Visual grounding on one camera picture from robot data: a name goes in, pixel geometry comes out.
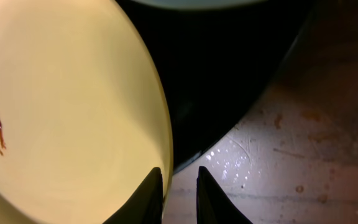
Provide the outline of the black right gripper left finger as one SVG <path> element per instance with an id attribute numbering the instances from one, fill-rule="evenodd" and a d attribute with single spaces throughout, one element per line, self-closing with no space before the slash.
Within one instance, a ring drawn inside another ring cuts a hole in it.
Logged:
<path id="1" fill-rule="evenodd" d="M 161 224 L 162 212 L 162 173 L 159 167 L 154 167 L 127 202 L 104 224 Z"/>

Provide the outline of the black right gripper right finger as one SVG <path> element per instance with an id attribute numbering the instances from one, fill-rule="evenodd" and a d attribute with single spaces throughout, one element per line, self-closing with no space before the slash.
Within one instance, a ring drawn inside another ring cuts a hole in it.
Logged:
<path id="1" fill-rule="evenodd" d="M 196 216 L 197 224 L 252 224 L 230 201 L 205 166 L 198 170 Z"/>

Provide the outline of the yellow plate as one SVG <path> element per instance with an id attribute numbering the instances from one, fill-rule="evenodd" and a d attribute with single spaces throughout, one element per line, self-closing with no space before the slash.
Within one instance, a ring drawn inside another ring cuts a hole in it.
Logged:
<path id="1" fill-rule="evenodd" d="M 157 69 L 117 2 L 0 1 L 0 223 L 102 223 L 172 129 Z"/>

